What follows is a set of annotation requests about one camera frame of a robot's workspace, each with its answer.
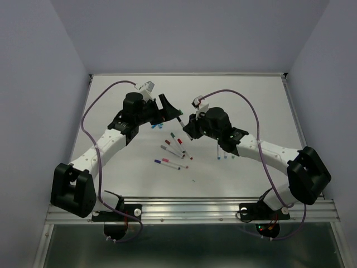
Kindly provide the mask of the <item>red capped marker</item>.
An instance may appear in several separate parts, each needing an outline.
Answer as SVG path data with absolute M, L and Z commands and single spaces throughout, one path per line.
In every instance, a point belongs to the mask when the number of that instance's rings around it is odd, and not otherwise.
M 185 146 L 184 146 L 182 140 L 181 140 L 180 138 L 178 138 L 177 140 L 178 140 L 178 143 L 180 144 L 182 150 L 184 151 L 184 154 L 187 155 L 187 157 L 188 157 L 190 160 L 192 160 L 193 157 L 192 157 L 191 154 L 188 152 L 188 150 L 185 148 Z

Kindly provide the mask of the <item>dark green capped marker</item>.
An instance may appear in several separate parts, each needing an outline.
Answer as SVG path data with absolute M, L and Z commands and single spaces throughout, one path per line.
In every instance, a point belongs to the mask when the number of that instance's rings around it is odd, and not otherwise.
M 186 153 L 186 150 L 182 147 L 182 145 L 179 143 L 177 137 L 175 136 L 175 134 L 173 132 L 170 133 L 172 139 L 174 140 L 175 144 L 179 147 L 179 149 L 181 150 L 181 152 L 183 154 Z

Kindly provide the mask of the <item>brown capped marker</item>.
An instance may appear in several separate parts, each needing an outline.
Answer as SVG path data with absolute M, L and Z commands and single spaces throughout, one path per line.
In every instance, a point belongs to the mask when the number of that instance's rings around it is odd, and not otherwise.
M 185 157 L 185 154 L 180 151 L 178 148 L 176 148 L 169 140 L 165 140 L 165 143 L 174 150 L 174 152 L 178 153 L 181 155 L 181 157 Z

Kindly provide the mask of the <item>grey capped marker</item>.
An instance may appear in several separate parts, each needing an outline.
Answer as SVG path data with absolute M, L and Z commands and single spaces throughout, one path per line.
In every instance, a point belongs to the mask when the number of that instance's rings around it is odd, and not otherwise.
M 176 152 L 176 151 L 174 151 L 174 150 L 172 150 L 172 149 L 167 148 L 167 147 L 164 146 L 164 145 L 161 145 L 160 148 L 163 149 L 163 150 L 165 150 L 165 151 L 167 151 L 167 152 L 170 152 L 171 154 L 174 154 L 175 156 L 177 156 L 177 157 L 179 157 L 179 158 L 181 158 L 181 159 L 183 159 L 183 158 L 185 157 L 185 154 L 182 154 L 182 153 L 180 153 L 180 152 Z

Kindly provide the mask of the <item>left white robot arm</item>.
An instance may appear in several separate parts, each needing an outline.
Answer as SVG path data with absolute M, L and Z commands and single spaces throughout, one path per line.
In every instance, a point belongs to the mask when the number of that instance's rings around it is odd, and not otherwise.
M 94 180 L 109 160 L 129 145 L 139 132 L 139 127 L 150 123 L 158 125 L 176 119 L 181 112 L 160 94 L 162 108 L 155 99 L 145 100 L 141 93 L 126 94 L 123 108 L 108 125 L 99 140 L 76 160 L 60 163 L 54 170 L 51 204 L 81 218 L 91 212 L 104 210 L 112 220 L 120 219 L 124 206 L 113 200 L 103 206 L 98 197 L 101 190 Z

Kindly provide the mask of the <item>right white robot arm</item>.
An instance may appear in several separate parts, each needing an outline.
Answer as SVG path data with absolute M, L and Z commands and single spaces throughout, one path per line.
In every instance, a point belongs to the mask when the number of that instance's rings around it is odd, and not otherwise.
M 265 168 L 270 166 L 287 176 L 286 184 L 271 187 L 257 203 L 257 213 L 263 218 L 296 202 L 313 205 L 331 181 L 329 171 L 313 148 L 298 150 L 260 141 L 257 136 L 233 127 L 221 108 L 210 108 L 202 116 L 191 114 L 183 130 L 193 139 L 210 137 L 225 152 L 259 161 Z

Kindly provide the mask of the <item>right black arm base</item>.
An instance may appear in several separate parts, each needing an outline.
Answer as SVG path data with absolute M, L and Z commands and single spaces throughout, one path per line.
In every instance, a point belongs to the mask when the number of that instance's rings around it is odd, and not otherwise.
M 257 233 L 267 238 L 277 238 L 281 230 L 279 222 L 291 218 L 287 208 L 272 210 L 264 202 L 240 204 L 236 217 L 243 223 L 255 222 Z

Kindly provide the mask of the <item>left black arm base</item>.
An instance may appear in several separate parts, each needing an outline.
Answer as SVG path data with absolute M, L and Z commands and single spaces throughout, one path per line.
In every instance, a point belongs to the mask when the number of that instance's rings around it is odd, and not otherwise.
M 124 204 L 120 215 L 113 211 L 93 212 L 91 221 L 103 224 L 105 239 L 112 243 L 133 241 L 142 231 L 142 204 Z

